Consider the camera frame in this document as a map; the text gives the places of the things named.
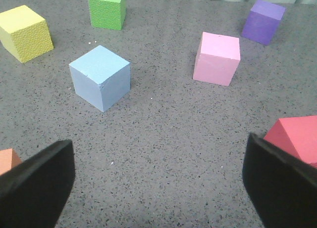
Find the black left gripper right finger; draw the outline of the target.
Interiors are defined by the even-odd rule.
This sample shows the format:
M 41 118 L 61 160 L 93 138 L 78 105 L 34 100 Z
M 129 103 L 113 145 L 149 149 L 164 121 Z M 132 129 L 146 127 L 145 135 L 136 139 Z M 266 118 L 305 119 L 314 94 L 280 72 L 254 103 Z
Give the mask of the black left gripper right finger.
M 242 177 L 266 228 L 317 226 L 316 168 L 251 133 Z

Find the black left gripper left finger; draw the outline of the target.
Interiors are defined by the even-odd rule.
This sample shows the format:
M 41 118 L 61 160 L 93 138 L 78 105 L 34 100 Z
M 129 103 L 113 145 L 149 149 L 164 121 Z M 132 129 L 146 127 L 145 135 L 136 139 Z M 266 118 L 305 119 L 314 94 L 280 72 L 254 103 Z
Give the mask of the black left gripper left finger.
M 2 228 L 53 228 L 75 179 L 72 141 L 60 140 L 0 177 Z

